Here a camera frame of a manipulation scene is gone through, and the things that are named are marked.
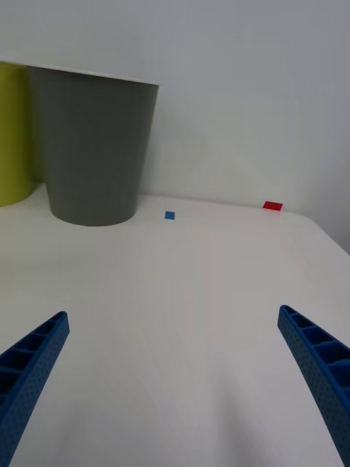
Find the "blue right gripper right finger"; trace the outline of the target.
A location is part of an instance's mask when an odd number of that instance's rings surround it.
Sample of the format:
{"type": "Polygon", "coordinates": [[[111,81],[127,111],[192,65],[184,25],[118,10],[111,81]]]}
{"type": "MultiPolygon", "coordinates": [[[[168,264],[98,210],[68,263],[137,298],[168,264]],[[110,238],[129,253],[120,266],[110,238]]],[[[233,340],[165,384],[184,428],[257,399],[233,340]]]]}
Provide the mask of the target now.
{"type": "Polygon", "coordinates": [[[349,348],[287,305],[279,309],[277,326],[314,397],[343,464],[349,466],[349,348]]]}

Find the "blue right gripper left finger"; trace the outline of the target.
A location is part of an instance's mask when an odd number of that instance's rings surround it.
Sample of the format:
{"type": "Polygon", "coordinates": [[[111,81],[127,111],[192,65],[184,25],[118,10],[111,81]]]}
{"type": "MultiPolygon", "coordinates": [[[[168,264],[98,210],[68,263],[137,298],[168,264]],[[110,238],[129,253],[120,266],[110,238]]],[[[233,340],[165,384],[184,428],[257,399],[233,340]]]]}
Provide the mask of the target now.
{"type": "Polygon", "coordinates": [[[0,466],[8,466],[69,335],[61,311],[1,354],[0,466]]]}

